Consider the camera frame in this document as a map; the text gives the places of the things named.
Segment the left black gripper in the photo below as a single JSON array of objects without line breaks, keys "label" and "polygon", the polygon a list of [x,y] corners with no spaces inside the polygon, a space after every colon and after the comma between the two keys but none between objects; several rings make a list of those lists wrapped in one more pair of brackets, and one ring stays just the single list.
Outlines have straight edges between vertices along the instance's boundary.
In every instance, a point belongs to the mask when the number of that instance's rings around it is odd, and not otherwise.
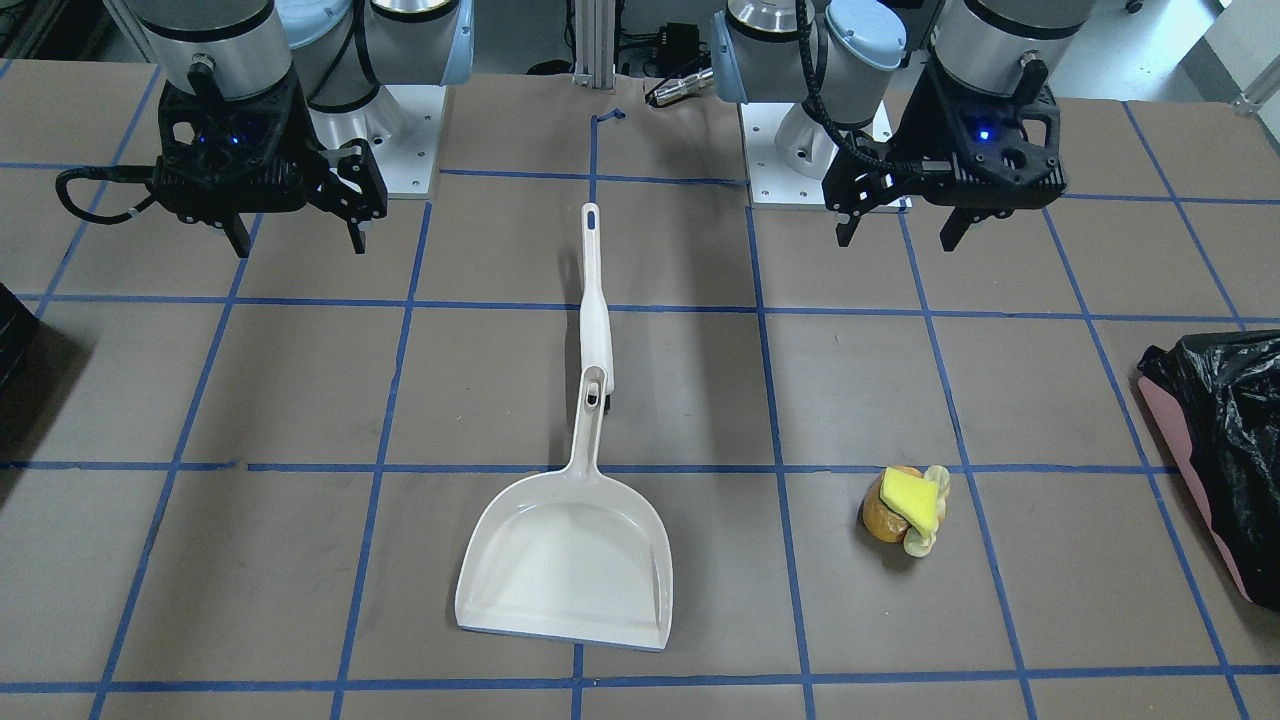
[{"label": "left black gripper", "polygon": [[970,88],[929,61],[884,142],[856,138],[840,149],[823,179],[826,206],[837,214],[836,242],[846,249],[861,214],[904,195],[954,208],[940,229],[945,252],[980,222],[980,210],[1041,209],[1068,190],[1060,152],[1060,110],[1043,61],[1018,61],[1014,90],[1000,96]]}]

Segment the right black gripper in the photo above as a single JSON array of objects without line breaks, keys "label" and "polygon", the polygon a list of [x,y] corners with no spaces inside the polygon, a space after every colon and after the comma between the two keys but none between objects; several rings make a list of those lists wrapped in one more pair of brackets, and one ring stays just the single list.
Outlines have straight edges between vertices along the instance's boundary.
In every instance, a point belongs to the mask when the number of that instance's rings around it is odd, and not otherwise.
[{"label": "right black gripper", "polygon": [[239,214],[315,206],[348,222],[357,255],[367,252],[367,222],[387,214],[370,142],[326,149],[296,69],[256,96],[223,102],[165,83],[157,124],[161,151],[150,179],[157,201],[180,218],[221,222],[239,259],[252,247]]}]

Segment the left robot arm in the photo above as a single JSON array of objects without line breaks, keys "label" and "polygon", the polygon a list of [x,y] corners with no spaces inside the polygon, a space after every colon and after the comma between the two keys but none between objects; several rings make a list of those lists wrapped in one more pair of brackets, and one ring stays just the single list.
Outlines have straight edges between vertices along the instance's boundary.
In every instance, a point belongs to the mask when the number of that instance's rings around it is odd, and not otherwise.
[{"label": "left robot arm", "polygon": [[786,102],[803,131],[833,146],[819,169],[836,240],[904,196],[948,208],[954,251],[970,227],[1062,197],[1061,114],[1050,77],[1091,18],[1092,1],[942,1],[928,60],[897,129],[870,124],[911,51],[882,1],[728,1],[716,14],[710,67],[727,102]]}]

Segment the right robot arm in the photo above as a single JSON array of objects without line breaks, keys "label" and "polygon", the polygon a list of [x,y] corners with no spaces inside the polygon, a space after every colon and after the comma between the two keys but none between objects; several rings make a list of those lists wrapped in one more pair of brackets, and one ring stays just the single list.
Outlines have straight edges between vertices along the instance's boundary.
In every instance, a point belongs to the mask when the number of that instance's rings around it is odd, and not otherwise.
[{"label": "right robot arm", "polygon": [[465,83],[471,1],[124,1],[164,77],[160,151],[119,170],[239,258],[243,217],[315,208],[356,252],[388,213],[376,154],[403,133],[394,86]]}]

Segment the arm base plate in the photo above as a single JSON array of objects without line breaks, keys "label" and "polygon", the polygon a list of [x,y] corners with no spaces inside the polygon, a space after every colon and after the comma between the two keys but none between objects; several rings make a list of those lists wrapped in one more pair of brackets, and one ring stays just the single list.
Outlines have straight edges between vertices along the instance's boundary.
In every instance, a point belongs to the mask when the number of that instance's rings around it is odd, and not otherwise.
[{"label": "arm base plate", "polygon": [[823,210],[822,181],[837,151],[799,104],[739,105],[751,205],[763,210]]},{"label": "arm base plate", "polygon": [[426,200],[436,176],[447,96],[444,86],[383,86],[361,108],[311,109],[310,115],[329,149],[357,137],[370,142],[389,197]]}]

